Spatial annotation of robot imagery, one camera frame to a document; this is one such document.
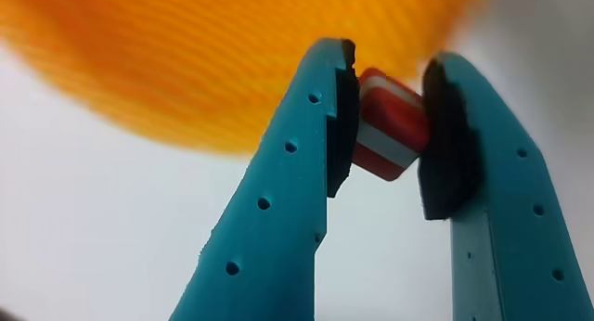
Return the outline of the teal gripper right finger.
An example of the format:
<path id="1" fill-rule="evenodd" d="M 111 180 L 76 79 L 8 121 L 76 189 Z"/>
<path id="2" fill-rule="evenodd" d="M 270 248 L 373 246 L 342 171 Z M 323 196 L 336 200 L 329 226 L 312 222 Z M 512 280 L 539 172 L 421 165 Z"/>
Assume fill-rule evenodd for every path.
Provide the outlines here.
<path id="1" fill-rule="evenodd" d="M 593 305 L 547 164 L 497 91 L 443 53 L 422 78 L 424 215 L 451 224 L 457 320 L 589 320 Z"/>

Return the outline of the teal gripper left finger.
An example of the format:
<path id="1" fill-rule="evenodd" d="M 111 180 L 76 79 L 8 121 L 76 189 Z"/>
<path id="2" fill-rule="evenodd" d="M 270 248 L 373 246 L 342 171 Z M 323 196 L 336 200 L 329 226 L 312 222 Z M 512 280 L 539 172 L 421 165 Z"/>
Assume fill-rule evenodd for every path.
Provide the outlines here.
<path id="1" fill-rule="evenodd" d="M 315 316 L 315 255 L 327 201 L 350 173 L 359 122 L 355 44 L 303 57 L 239 186 L 200 251 L 175 320 Z"/>

